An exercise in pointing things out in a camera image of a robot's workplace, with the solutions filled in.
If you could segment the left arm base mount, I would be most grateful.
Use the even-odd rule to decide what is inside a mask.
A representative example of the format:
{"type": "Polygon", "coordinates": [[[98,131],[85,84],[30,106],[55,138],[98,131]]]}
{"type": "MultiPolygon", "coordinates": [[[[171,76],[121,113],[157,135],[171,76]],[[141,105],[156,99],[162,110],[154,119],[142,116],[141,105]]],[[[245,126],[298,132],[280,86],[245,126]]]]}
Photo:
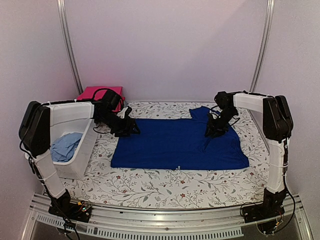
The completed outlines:
{"type": "Polygon", "coordinates": [[[88,223],[92,214],[92,205],[83,200],[77,203],[52,201],[48,212],[66,220],[88,223]]]}

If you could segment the blue t-shirt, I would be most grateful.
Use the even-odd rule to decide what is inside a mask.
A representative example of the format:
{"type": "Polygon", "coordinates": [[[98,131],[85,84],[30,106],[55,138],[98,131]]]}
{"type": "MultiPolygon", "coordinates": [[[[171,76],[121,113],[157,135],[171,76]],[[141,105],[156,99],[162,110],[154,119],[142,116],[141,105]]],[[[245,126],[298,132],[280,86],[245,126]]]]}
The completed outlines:
{"type": "Polygon", "coordinates": [[[160,170],[238,170],[249,167],[232,127],[218,137],[205,136],[210,109],[190,109],[190,118],[136,120],[140,134],[120,137],[113,168],[160,170]]]}

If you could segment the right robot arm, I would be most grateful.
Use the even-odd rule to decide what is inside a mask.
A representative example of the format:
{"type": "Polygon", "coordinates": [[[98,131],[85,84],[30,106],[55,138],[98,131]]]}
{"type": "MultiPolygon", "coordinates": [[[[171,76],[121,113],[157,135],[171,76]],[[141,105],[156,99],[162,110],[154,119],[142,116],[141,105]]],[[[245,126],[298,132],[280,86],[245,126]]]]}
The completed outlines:
{"type": "Polygon", "coordinates": [[[285,174],[288,168],[288,145],[293,130],[293,119],[287,99],[283,95],[265,95],[254,92],[220,91],[214,98],[221,112],[208,114],[206,137],[217,138],[228,130],[228,123],[237,116],[238,108],[262,114],[262,130],[269,145],[269,176],[258,213],[262,218],[274,214],[288,193],[285,174]]]}

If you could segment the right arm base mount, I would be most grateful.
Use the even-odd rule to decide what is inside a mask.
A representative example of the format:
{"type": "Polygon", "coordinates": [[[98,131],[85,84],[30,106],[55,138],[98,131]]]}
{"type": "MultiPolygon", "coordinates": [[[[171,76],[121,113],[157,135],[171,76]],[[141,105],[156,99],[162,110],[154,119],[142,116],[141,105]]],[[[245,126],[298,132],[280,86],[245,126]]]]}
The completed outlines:
{"type": "Polygon", "coordinates": [[[262,203],[246,202],[240,207],[240,215],[245,223],[275,218],[285,213],[283,200],[272,201],[268,199],[262,203]]]}

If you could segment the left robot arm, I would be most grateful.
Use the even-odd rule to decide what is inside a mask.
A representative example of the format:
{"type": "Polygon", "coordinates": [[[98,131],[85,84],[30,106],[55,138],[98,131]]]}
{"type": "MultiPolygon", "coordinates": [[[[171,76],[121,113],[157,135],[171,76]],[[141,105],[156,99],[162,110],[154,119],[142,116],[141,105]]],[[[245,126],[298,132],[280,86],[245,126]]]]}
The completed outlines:
{"type": "Polygon", "coordinates": [[[140,134],[131,107],[124,107],[121,95],[110,88],[100,99],[84,98],[40,103],[31,101],[19,127],[20,150],[28,156],[30,167],[63,216],[74,213],[71,196],[61,178],[81,178],[87,168],[98,133],[95,125],[104,124],[115,137],[140,134]],[[63,135],[79,133],[81,138],[68,162],[54,163],[53,143],[63,135]]]}

